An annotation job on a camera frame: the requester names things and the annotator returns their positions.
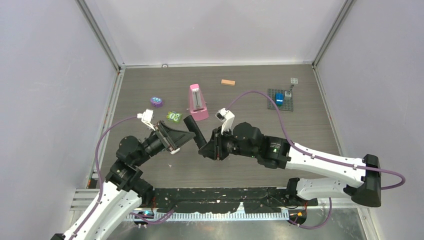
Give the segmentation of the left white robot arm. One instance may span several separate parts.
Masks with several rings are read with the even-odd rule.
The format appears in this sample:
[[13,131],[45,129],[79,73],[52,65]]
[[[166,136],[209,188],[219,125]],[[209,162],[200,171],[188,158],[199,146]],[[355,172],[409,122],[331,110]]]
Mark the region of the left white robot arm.
[[136,208],[153,202],[154,187],[142,179],[139,166],[162,151],[174,153],[195,137],[194,132],[173,129],[163,121],[153,125],[144,141],[132,135],[124,137],[96,197],[66,232],[56,233],[52,239],[106,240]]

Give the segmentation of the white remote control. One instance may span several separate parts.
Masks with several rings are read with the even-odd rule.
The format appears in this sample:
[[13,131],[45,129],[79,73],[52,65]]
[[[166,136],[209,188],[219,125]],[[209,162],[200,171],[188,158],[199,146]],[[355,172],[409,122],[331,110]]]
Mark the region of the white remote control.
[[176,153],[178,153],[180,150],[181,150],[180,148],[177,148],[177,149],[175,149],[175,150],[172,150],[172,151],[170,152],[170,154],[171,154],[171,155],[175,155],[175,154],[176,154]]

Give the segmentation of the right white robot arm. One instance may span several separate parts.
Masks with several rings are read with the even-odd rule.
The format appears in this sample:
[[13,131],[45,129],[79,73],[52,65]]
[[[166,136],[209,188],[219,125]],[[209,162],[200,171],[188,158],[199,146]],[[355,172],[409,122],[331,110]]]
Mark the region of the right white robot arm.
[[316,151],[285,138],[268,136],[247,122],[233,130],[215,128],[210,140],[201,132],[194,139],[198,153],[212,160],[224,160],[229,155],[255,158],[259,165],[269,169],[289,169],[311,172],[322,178],[291,178],[285,198],[291,205],[315,198],[349,198],[354,203],[378,208],[381,200],[379,158],[367,154],[349,158]]

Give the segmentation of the black bar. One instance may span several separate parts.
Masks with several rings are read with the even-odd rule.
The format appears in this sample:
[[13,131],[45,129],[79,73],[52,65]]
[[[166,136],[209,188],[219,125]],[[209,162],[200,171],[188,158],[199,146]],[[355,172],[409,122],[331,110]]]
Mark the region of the black bar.
[[207,144],[206,139],[204,137],[204,135],[202,134],[198,124],[196,123],[195,119],[193,118],[192,115],[188,115],[187,117],[185,117],[183,119],[184,124],[186,125],[187,129],[190,132],[195,133],[195,137],[194,142],[196,144],[196,146],[198,147],[198,149],[201,149],[204,145]]

